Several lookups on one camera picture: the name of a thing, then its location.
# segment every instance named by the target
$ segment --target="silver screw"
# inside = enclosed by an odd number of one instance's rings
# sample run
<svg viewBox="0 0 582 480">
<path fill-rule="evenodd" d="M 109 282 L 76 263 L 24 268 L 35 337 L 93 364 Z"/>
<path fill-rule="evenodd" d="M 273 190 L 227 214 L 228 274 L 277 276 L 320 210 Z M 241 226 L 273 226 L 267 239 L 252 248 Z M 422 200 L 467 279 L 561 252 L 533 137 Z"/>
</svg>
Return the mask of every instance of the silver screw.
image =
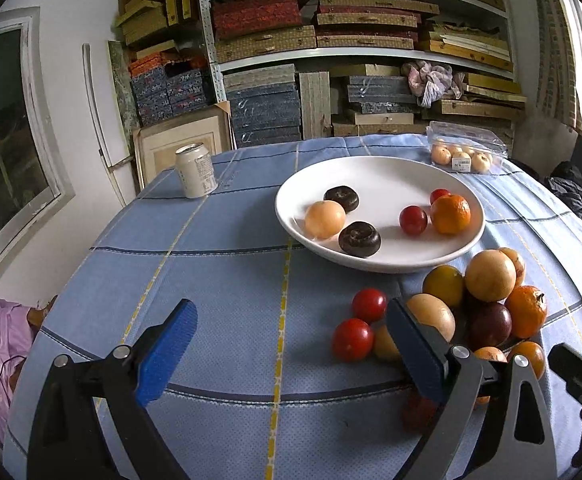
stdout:
<svg viewBox="0 0 582 480">
<path fill-rule="evenodd" d="M 513 362 L 521 368 L 524 368 L 525 366 L 529 366 L 529 359 L 524 357 L 524 355 L 520 355 L 520 354 L 516 355 L 513 358 Z"/>
<path fill-rule="evenodd" d="M 131 349 L 128 346 L 120 345 L 113 350 L 113 357 L 116 359 L 126 359 L 130 353 Z"/>
<path fill-rule="evenodd" d="M 62 354 L 62 355 L 58 355 L 58 357 L 56 357 L 55 359 L 53 359 L 53 366 L 58 367 L 58 368 L 62 368 L 63 366 L 66 366 L 69 362 L 69 356 Z"/>
<path fill-rule="evenodd" d="M 453 355 L 455 355 L 458 359 L 466 359 L 469 357 L 469 354 L 470 354 L 470 352 L 467 348 L 460 346 L 460 345 L 454 346 L 451 349 L 451 353 Z"/>
</svg>

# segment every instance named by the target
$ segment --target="blue gripper pad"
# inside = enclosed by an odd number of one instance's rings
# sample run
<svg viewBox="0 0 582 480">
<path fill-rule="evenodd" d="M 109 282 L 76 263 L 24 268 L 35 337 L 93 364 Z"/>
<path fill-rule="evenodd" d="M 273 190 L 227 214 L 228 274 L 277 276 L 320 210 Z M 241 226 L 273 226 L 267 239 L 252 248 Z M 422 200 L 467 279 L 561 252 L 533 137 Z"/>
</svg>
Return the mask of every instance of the blue gripper pad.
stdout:
<svg viewBox="0 0 582 480">
<path fill-rule="evenodd" d="M 135 399 L 143 408 L 162 396 L 176 366 L 197 330 L 197 309 L 182 300 L 166 321 L 160 336 L 138 367 Z"/>
<path fill-rule="evenodd" d="M 440 332 L 418 323 L 400 300 L 387 304 L 386 327 L 420 395 L 439 404 L 446 403 L 449 365 L 445 354 L 449 345 Z"/>
</svg>

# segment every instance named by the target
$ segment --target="blue tablecloth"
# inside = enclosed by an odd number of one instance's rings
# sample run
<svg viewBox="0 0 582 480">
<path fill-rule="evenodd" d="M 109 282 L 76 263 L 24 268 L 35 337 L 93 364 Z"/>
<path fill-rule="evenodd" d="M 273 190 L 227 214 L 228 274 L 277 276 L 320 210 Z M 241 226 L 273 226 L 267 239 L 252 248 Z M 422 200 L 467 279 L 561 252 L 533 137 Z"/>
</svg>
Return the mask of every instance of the blue tablecloth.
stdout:
<svg viewBox="0 0 582 480">
<path fill-rule="evenodd" d="M 167 170 L 109 224 L 58 298 L 24 365 L 11 407 L 4 463 L 25 478 L 37 398 L 53 358 L 105 356 L 161 323 L 181 298 L 197 305 L 197 333 L 164 395 L 148 411 L 192 480 L 390 479 L 418 437 L 400 411 L 407 383 L 375 359 L 336 362 L 333 329 L 351 298 L 375 286 L 421 292 L 426 271 L 382 275 L 337 266 L 292 242 L 274 213 L 294 171 L 339 156 L 428 162 L 424 136 L 366 136 L 246 148 L 214 157 L 218 189 L 186 200 Z M 527 284 L 548 300 L 539 336 L 582 353 L 582 221 L 508 162 L 505 174 L 459 174 L 481 200 L 487 228 L 452 262 L 464 270 L 485 248 L 508 246 L 527 262 Z M 276 367 L 283 335 L 282 366 Z M 568 474 L 582 423 L 551 371 L 540 381 Z M 279 403 L 274 388 L 281 387 Z M 119 471 L 136 478 L 103 402 L 98 413 Z M 462 473 L 483 410 L 474 414 L 449 478 Z"/>
</svg>

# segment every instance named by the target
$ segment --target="patterned curtain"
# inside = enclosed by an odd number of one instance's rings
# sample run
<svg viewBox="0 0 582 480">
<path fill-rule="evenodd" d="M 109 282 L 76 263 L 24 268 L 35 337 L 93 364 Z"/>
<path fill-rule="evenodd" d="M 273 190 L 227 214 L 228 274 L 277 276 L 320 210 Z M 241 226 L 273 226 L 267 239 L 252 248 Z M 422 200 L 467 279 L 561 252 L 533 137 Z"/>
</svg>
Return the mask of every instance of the patterned curtain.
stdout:
<svg viewBox="0 0 582 480">
<path fill-rule="evenodd" d="M 537 108 L 582 135 L 575 86 L 575 61 L 561 0 L 536 0 L 540 22 L 540 78 Z"/>
</svg>

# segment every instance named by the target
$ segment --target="plate rim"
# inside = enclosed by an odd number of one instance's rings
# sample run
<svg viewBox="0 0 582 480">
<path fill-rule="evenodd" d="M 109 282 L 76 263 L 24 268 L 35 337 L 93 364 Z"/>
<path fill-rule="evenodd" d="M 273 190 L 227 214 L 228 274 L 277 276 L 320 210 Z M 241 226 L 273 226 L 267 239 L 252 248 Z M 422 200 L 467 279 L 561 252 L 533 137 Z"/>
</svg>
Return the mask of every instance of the plate rim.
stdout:
<svg viewBox="0 0 582 480">
<path fill-rule="evenodd" d="M 320 244 L 310 244 L 309 242 L 311 242 L 311 240 L 308 240 L 308 238 L 306 238 L 305 236 L 302 236 L 302 238 L 304 238 L 304 239 L 298 239 L 295 236 L 295 233 L 290 230 L 290 227 L 287 226 L 287 223 L 285 221 L 283 221 L 282 218 L 280 218 L 280 212 L 279 212 L 279 207 L 278 207 L 280 192 L 282 191 L 283 187 L 285 186 L 285 184 L 289 180 L 291 180 L 296 175 L 300 174 L 302 171 L 307 170 L 309 168 L 314 168 L 316 166 L 319 166 L 320 164 L 329 163 L 332 160 L 338 160 L 340 158 L 346 158 L 346 159 L 351 159 L 351 158 L 363 159 L 364 158 L 365 160 L 386 158 L 386 159 L 391 159 L 391 160 L 402 160 L 402 161 L 405 161 L 409 164 L 420 164 L 421 166 L 425 166 L 425 167 L 429 168 L 430 170 L 439 171 L 439 172 L 446 174 L 447 176 L 450 176 L 451 178 L 455 179 L 460 184 L 462 184 L 462 186 L 464 186 L 466 189 L 468 189 L 469 192 L 471 192 L 471 194 L 476 199 L 476 202 L 478 202 L 478 205 L 480 206 L 480 211 L 482 214 L 482 222 L 481 222 L 480 228 L 478 229 L 478 233 L 473 238 L 471 238 L 471 240 L 469 240 L 463 247 L 461 247 L 460 249 L 458 249 L 452 253 L 447 254 L 446 256 L 439 256 L 438 258 L 434 258 L 432 260 L 427 260 L 426 262 L 413 264 L 413 265 L 409 265 L 409 266 L 397 264 L 397 265 L 392 266 L 391 269 L 388 269 L 386 264 L 380 264 L 377 262 L 373 262 L 371 260 L 367 260 L 366 258 L 357 258 L 356 256 L 351 256 L 350 254 L 347 254 L 347 253 L 338 253 L 337 251 L 334 251 L 332 249 L 324 247 Z M 426 162 L 420 162 L 419 160 L 412 160 L 410 158 L 404 158 L 401 156 L 387 156 L 387 155 L 337 156 L 335 158 L 329 158 L 327 160 L 321 160 L 320 162 L 316 162 L 315 164 L 311 164 L 310 166 L 307 166 L 306 168 L 302 168 L 300 171 L 295 172 L 293 175 L 289 176 L 282 183 L 282 185 L 280 186 L 280 188 L 277 190 L 277 193 L 276 193 L 276 199 L 274 202 L 274 209 L 276 210 L 277 221 L 280 223 L 280 225 L 282 225 L 282 227 L 287 232 L 287 234 L 289 234 L 289 236 L 292 237 L 294 240 L 300 242 L 304 247 L 309 249 L 311 252 L 317 254 L 318 256 L 321 256 L 322 258 L 325 258 L 326 260 L 329 260 L 335 264 L 338 264 L 338 265 L 341 265 L 344 267 L 349 267 L 349 268 L 358 269 L 358 270 L 367 270 L 370 272 L 380 272 L 383 274 L 403 274 L 403 273 L 407 273 L 407 272 L 414 272 L 416 270 L 426 269 L 429 267 L 437 267 L 439 265 L 450 262 L 451 260 L 455 260 L 459 256 L 462 256 L 467 251 L 469 251 L 474 245 L 476 245 L 476 243 L 478 243 L 480 238 L 482 238 L 482 235 L 484 234 L 484 229 L 486 227 L 486 215 L 484 213 L 484 206 L 482 206 L 482 202 L 480 202 L 480 199 L 478 199 L 478 196 L 476 195 L 476 193 L 472 189 L 470 189 L 464 182 L 462 182 L 460 179 L 458 179 L 456 176 L 449 173 L 448 171 L 444 171 L 444 170 L 441 170 L 440 168 L 436 168 L 435 166 L 431 166 L 430 164 L 427 164 Z M 343 262 L 334 261 L 334 259 L 329 257 L 329 255 L 331 255 L 331 254 L 337 254 L 338 257 L 344 257 L 344 260 L 347 262 L 350 262 L 352 265 L 347 265 Z"/>
</svg>

